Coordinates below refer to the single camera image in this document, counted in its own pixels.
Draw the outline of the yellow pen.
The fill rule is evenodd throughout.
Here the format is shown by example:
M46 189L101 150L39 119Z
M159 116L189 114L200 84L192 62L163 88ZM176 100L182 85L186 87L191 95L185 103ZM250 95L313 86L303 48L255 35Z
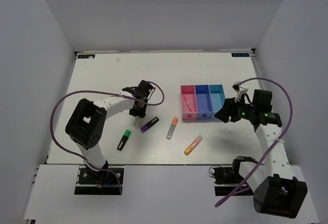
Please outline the yellow pen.
M138 129L140 127L140 122L141 122L141 118L137 117L136 118L136 123L135 123L135 127Z

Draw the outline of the purple cap highlighter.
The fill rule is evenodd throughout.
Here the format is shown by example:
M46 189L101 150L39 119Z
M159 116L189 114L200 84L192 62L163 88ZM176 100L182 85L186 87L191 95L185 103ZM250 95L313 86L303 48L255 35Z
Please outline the purple cap highlighter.
M143 125L140 130L142 133L145 133L146 131L148 131L151 127L153 127L157 122L159 122L159 118L158 117L154 117L152 120L150 120L149 122L147 122L145 125Z

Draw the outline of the green cap highlighter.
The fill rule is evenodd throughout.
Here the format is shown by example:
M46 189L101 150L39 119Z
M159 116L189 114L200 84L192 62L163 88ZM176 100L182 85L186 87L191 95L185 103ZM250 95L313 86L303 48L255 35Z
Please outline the green cap highlighter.
M125 130L118 146L117 146L117 150L118 151L122 151L122 149L124 148L125 144L127 143L129 137L131 136L131 131L130 130Z

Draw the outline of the pink pen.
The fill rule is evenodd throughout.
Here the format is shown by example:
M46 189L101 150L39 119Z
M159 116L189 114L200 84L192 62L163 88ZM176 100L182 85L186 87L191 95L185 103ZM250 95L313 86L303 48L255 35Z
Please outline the pink pen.
M193 112L193 110L192 110L192 108L191 108L191 106L190 106L190 104L188 102L188 99L187 99L187 97L186 97L186 95L184 93L182 94L182 97L183 97L184 102L186 103L186 106L187 106L189 112Z

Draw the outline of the yellow cap lead case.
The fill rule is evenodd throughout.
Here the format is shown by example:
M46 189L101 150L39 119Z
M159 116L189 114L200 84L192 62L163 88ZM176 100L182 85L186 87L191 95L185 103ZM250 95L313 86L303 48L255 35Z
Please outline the yellow cap lead case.
M191 144L184 150L185 155L189 155L198 145L199 143L203 140L203 137L201 135L198 135L192 142Z

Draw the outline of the orange cap lead case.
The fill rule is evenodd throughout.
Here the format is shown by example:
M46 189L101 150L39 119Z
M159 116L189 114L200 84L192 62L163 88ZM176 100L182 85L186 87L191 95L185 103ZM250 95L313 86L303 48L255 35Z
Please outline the orange cap lead case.
M177 123L178 123L178 118L177 117L173 118L169 130L167 132L166 139L170 140L172 138Z

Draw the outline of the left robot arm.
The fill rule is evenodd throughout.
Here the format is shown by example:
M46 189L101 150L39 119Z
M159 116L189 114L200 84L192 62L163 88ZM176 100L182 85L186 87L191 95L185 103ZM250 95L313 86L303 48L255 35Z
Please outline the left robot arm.
M77 144L96 182L104 182L108 178L108 162L98 144L105 121L125 110L133 117L144 118L148 100L154 90L153 82L142 80L137 87L123 88L122 94L111 94L97 101L84 98L78 102L65 132Z

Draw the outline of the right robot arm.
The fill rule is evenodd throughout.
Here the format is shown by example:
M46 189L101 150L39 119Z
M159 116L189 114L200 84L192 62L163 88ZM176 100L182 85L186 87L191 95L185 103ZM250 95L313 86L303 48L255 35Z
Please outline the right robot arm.
M253 191L253 205L258 213L294 219L307 195L305 182L295 176L280 138L282 122L272 112L272 93L256 89L253 100L247 87L234 87L236 96L227 98L215 118L224 123L248 120L254 128L263 155L260 160L239 156L233 161L232 178L248 184Z

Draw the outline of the purple-blue bin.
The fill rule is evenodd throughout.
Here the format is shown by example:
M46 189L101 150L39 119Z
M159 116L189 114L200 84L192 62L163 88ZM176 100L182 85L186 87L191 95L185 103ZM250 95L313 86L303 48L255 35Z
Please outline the purple-blue bin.
M195 85L195 93L198 110L197 119L211 119L213 115L213 107L209 86Z

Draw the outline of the light blue bin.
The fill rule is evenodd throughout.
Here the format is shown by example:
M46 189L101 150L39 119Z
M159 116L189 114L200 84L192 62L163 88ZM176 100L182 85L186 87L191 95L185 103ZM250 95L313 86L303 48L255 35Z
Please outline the light blue bin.
M226 99L223 85L209 85L209 89L210 89L211 103L213 107L212 119L217 120L214 115L219 110L221 110L221 108L224 105L224 101Z

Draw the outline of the pink bin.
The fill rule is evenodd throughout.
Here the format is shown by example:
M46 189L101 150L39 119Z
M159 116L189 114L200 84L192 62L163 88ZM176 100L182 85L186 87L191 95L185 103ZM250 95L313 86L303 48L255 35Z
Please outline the pink bin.
M185 94L188 102L193 110L189 112L185 101L183 100L182 94ZM181 100L181 116L183 120L196 120L197 119L197 101L194 85L182 85L180 86L180 100Z

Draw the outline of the right corner label sticker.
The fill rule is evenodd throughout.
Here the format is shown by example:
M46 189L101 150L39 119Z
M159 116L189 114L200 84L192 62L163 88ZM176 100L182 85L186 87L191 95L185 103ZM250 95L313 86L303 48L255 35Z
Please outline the right corner label sticker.
M249 53L246 52L233 52L232 57L250 57Z

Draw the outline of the corner label sticker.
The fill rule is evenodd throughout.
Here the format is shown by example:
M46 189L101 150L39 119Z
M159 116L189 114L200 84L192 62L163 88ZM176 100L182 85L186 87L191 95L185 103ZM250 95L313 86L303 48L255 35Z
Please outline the corner label sticker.
M79 54L77 56L78 59L93 59L95 58L95 54Z
M232 57L250 57L249 53L246 52L233 52Z

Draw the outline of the left corner label sticker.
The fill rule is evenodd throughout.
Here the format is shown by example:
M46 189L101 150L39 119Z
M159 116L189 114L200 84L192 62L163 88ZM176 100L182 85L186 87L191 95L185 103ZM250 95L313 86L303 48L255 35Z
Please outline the left corner label sticker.
M93 59L95 58L95 54L79 54L77 56L78 59Z

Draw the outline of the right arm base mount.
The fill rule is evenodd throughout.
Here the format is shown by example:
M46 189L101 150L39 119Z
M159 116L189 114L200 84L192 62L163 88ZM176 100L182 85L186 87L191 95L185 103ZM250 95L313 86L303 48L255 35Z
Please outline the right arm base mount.
M252 157L237 156L229 167L214 165L209 168L209 175L214 178L215 196L228 195L243 180L239 174L242 162L256 164L257 160Z

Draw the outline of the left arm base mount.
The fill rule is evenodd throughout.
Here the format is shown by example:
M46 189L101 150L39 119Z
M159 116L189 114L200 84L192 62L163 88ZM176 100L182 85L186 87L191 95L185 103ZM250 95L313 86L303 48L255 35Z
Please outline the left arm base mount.
M86 166L79 167L75 195L120 195L116 177L109 172L94 174Z

